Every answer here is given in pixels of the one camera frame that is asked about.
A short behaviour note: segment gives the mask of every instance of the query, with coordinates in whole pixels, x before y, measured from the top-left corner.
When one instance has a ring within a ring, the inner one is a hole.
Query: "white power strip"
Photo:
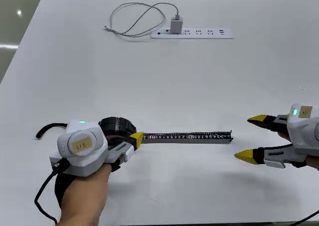
[[[181,34],[170,34],[169,28],[151,33],[155,39],[233,39],[229,28],[183,28]]]

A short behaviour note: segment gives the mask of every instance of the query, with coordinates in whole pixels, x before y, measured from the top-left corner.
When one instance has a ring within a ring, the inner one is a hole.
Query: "black strap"
[[[112,167],[112,171],[111,172],[114,172],[114,171],[118,170],[121,167],[120,163],[121,163],[121,160],[120,160],[120,158],[118,158],[114,163],[110,164],[111,167]]]
[[[306,161],[303,162],[296,162],[296,161],[291,161],[290,162],[293,166],[295,166],[296,168],[301,168],[303,166],[307,166]]]
[[[53,128],[53,127],[64,127],[66,128],[68,124],[65,123],[52,123],[52,124],[48,124],[46,126],[44,126],[42,129],[39,130],[39,132],[35,135],[37,139],[40,139],[45,132],[47,132],[49,129]]]
[[[68,174],[57,175],[55,180],[54,192],[60,207],[61,207],[64,192],[70,186],[70,184],[73,182],[75,178],[76,178],[75,175],[68,175]]]

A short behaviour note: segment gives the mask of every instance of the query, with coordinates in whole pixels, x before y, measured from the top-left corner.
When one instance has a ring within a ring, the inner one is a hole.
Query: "wrist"
[[[61,216],[60,222],[57,226],[97,226],[99,218],[88,217],[83,215],[74,215],[70,217]]]

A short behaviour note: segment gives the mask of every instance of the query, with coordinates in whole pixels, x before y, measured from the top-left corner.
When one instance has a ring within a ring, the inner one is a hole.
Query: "human hand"
[[[97,226],[105,206],[111,166],[104,164],[87,177],[76,177],[61,202],[58,226]]]
[[[291,142],[289,135],[283,133],[278,133],[278,135]],[[319,157],[308,155],[306,158],[306,164],[319,170]]]

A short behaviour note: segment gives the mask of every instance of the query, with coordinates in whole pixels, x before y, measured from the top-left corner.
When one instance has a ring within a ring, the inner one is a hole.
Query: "label sticker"
[[[82,140],[78,140],[72,143],[72,148],[74,153],[79,153],[91,147],[92,147],[92,141],[90,137],[86,137]]]
[[[312,106],[302,106],[298,118],[310,119],[312,109]]]

